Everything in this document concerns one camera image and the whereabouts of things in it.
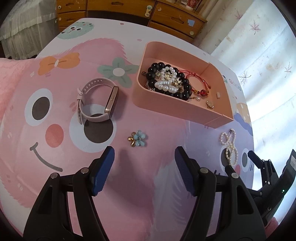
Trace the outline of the small gold round charm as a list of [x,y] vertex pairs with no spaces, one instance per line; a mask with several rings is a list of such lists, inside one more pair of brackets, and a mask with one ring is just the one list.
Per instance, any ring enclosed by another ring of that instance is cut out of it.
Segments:
[[214,108],[214,104],[211,102],[211,101],[206,101],[206,105],[207,105],[207,108],[210,108],[210,109],[213,109]]

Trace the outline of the gold flower brooch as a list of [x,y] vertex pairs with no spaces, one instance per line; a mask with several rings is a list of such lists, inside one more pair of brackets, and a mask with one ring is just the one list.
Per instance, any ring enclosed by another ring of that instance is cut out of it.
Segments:
[[132,134],[128,137],[128,141],[132,147],[144,147],[146,137],[145,133],[138,130],[137,132],[132,132]]

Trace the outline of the pink plastic tray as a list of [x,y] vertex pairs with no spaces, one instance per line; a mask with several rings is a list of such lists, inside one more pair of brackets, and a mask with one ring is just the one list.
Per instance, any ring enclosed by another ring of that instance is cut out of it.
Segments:
[[[146,44],[133,103],[144,109],[218,128],[234,120],[222,74],[211,63],[162,42]],[[207,108],[206,101],[214,108]]]

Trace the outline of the pink smart watch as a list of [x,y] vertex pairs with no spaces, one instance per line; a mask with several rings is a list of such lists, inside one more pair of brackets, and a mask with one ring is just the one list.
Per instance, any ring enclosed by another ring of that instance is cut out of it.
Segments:
[[79,124],[101,123],[112,118],[119,95],[119,87],[112,80],[95,78],[77,91]]

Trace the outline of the cartoon printed table mat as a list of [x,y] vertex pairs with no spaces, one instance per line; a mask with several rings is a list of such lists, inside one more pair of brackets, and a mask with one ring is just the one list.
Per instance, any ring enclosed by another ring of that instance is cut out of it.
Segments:
[[[213,64],[222,74],[234,120],[211,128],[140,108],[133,103],[144,49],[162,42]],[[110,120],[79,124],[77,89],[104,77],[119,87]],[[127,22],[84,18],[55,37],[23,73],[1,121],[1,210],[23,233],[31,208],[52,173],[76,173],[101,156],[107,146],[115,160],[97,212],[110,240],[178,240],[195,199],[186,190],[174,152],[224,174],[225,148],[219,138],[234,129],[237,171],[242,179],[254,165],[246,100],[236,74],[217,58],[166,33]],[[128,137],[141,130],[144,147]]]

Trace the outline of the white floral curtain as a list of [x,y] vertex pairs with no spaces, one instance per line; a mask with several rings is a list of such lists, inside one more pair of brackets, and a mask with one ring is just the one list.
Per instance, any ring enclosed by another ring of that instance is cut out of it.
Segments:
[[194,45],[229,67],[248,105],[258,156],[281,172],[295,149],[295,36],[271,1],[207,1]]

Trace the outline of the wooden desk with drawers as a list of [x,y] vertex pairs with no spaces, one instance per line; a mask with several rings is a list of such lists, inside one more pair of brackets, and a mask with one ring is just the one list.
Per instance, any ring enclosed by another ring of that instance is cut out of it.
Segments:
[[62,32],[81,18],[131,22],[171,34],[189,43],[207,23],[183,1],[56,1],[58,28]]

